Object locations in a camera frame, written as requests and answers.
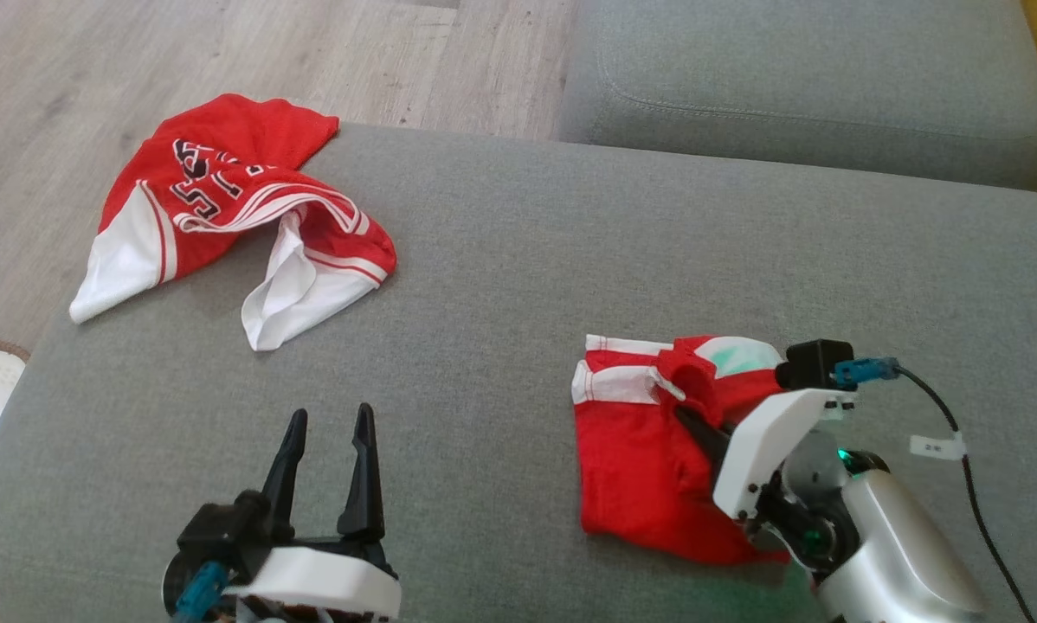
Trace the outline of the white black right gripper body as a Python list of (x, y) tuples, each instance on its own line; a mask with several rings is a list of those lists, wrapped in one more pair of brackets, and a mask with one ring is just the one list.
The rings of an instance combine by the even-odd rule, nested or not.
[(713, 486), (718, 509), (748, 539), (767, 530), (807, 571), (831, 572), (858, 537), (841, 501), (851, 480), (821, 421), (838, 421), (854, 393), (770, 395), (733, 429)]

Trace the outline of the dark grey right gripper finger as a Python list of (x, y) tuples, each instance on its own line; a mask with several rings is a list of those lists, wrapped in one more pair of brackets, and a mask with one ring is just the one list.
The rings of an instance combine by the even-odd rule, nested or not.
[(674, 417), (684, 426), (690, 438), (708, 459), (724, 459), (730, 445), (730, 435), (714, 428), (698, 410), (689, 407), (674, 408)]

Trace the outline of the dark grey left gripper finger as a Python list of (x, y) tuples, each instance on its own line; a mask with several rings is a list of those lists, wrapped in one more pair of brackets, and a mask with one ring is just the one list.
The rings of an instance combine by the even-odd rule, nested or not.
[(307, 423), (307, 410), (293, 410), (262, 489), (269, 502), (267, 531), (273, 542), (289, 542), (295, 538), (295, 485), (297, 470), (306, 450)]
[(377, 456), (375, 410), (367, 402), (361, 402), (357, 407), (352, 445), (357, 453), (355, 469), (337, 530), (345, 540), (379, 542), (385, 536), (383, 481)]

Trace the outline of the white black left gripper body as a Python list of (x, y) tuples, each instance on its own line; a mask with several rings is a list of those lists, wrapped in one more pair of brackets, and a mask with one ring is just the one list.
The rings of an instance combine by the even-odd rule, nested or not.
[(262, 565), (224, 591), (239, 622), (388, 622), (403, 608), (403, 585), (377, 535), (268, 542)]

